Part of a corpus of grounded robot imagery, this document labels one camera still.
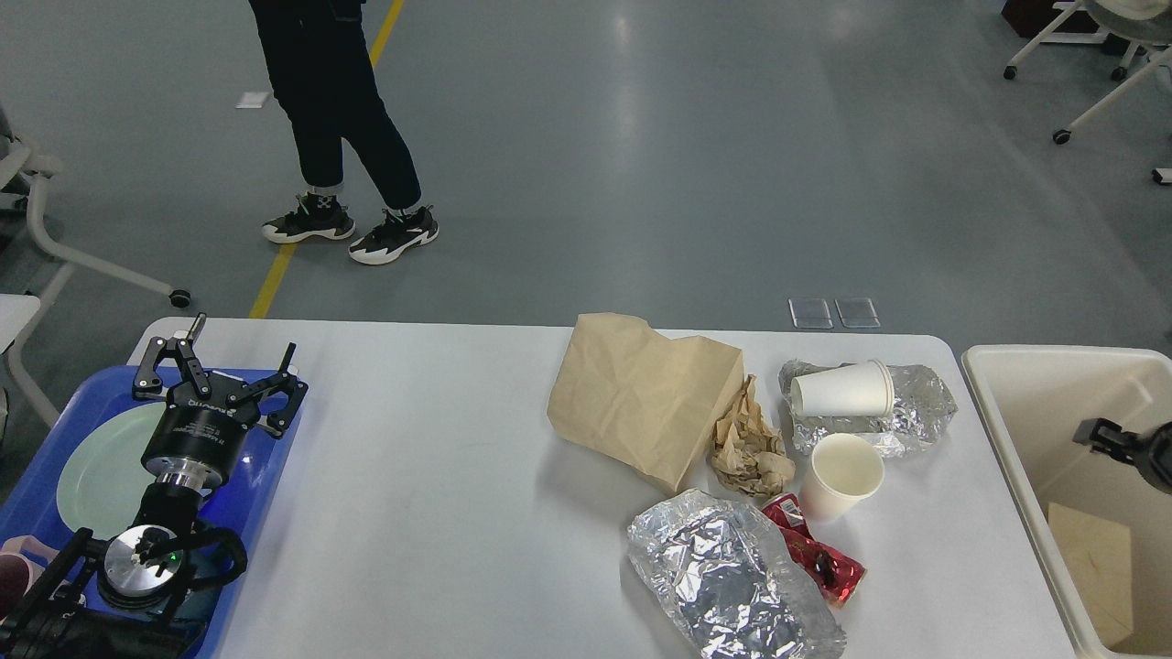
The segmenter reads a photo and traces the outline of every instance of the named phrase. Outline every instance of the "black and white sneaker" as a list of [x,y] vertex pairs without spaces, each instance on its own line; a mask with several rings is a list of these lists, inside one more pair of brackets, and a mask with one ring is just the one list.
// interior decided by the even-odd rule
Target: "black and white sneaker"
[[427,245],[440,235],[440,225],[431,217],[431,206],[423,206],[409,216],[397,216],[383,210],[383,222],[373,231],[350,244],[350,258],[366,265],[388,264],[417,245]]
[[306,192],[298,197],[295,209],[266,222],[260,233],[278,245],[300,243],[309,236],[345,240],[354,235],[354,220],[346,215],[346,206],[338,203],[338,197]]

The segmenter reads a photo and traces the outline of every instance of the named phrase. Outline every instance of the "person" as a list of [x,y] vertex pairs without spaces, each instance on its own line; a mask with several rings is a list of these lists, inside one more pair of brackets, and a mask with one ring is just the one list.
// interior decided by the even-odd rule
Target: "person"
[[375,84],[362,34],[364,1],[248,0],[273,96],[288,115],[309,186],[295,209],[266,222],[261,233],[278,244],[353,236],[354,220],[338,202],[346,140],[387,205],[382,224],[352,243],[349,254],[381,265],[435,240],[438,225],[431,206],[421,203],[411,152]]

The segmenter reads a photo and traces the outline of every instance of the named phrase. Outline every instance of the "black pants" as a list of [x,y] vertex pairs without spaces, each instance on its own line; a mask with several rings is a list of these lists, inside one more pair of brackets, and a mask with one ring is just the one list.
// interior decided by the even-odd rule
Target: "black pants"
[[379,96],[361,14],[338,16],[329,0],[248,0],[273,95],[293,124],[301,175],[315,188],[342,182],[342,138],[383,202],[420,201],[420,179]]

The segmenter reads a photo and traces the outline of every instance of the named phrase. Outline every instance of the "paper cup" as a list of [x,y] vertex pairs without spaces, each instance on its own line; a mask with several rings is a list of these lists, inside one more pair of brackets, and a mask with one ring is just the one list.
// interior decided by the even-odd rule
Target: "paper cup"
[[25,553],[53,561],[57,550],[42,544],[33,536],[18,536],[0,546],[0,620],[8,617],[25,598],[45,568],[33,563]]
[[810,469],[798,491],[806,517],[829,522],[875,494],[883,483],[883,457],[858,435],[827,435],[810,454]]
[[895,406],[891,372],[877,359],[795,378],[796,416],[888,416]]

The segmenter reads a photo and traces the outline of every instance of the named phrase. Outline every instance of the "aluminum foil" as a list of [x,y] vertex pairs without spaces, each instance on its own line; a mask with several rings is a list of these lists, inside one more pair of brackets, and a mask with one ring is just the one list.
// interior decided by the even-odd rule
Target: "aluminum foil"
[[[777,375],[785,406],[790,406],[790,383],[795,378],[831,368],[838,367],[799,360],[785,362]],[[871,442],[884,457],[901,457],[940,441],[956,414],[956,401],[948,386],[927,366],[888,366],[887,369],[895,386],[895,408],[891,416],[795,416],[791,413],[793,447],[810,455],[826,435],[853,433]]]
[[837,659],[846,634],[777,526],[687,490],[635,517],[627,557],[706,659]]

